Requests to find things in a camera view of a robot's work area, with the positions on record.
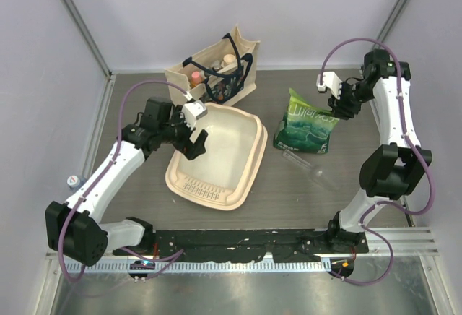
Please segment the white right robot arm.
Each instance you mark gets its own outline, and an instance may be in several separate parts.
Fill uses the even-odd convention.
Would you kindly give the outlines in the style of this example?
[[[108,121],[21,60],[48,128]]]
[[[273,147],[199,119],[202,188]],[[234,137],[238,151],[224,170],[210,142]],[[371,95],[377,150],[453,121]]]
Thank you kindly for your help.
[[[318,92],[330,92],[328,106],[336,118],[354,118],[362,104],[373,102],[380,134],[379,147],[360,169],[359,191],[328,224],[326,245],[336,254],[360,245],[369,221],[384,206],[398,207],[432,162],[431,151],[422,148],[414,130],[409,65],[393,61],[385,49],[375,49],[365,55],[361,73],[353,84],[335,72],[321,72],[316,82]]]

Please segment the green litter bag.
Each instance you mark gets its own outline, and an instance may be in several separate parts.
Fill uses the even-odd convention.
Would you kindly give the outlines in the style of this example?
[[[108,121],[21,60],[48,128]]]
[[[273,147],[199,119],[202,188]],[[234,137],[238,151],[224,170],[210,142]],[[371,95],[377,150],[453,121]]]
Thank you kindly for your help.
[[[331,132],[339,121],[330,111],[316,108],[289,88],[289,102],[274,133],[273,146],[278,150],[326,154]]]

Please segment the clear plastic scoop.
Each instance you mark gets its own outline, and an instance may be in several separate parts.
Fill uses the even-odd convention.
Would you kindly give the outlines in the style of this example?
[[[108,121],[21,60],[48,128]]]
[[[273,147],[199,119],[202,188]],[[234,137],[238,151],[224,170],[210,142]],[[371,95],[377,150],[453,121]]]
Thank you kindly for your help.
[[[338,190],[338,186],[336,185],[336,183],[328,176],[328,174],[324,171],[324,169],[320,167],[319,165],[313,165],[289,150],[285,150],[282,153],[282,156],[287,161],[290,161],[292,164],[302,169],[307,175],[307,177],[311,181],[316,183],[317,185],[325,189],[331,190],[331,191]]]

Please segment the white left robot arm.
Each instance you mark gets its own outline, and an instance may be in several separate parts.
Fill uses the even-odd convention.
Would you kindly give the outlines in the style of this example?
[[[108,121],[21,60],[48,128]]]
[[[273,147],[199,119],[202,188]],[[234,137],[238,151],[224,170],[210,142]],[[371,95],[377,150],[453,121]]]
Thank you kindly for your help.
[[[162,144],[171,144],[187,160],[206,152],[205,130],[191,139],[196,123],[206,114],[201,101],[174,105],[169,100],[148,99],[135,122],[121,129],[109,155],[90,178],[65,202],[48,205],[45,224],[49,247],[60,257],[86,267],[95,265],[104,253],[123,248],[137,256],[148,255],[154,246],[151,224],[135,217],[111,224],[100,221],[126,180]]]

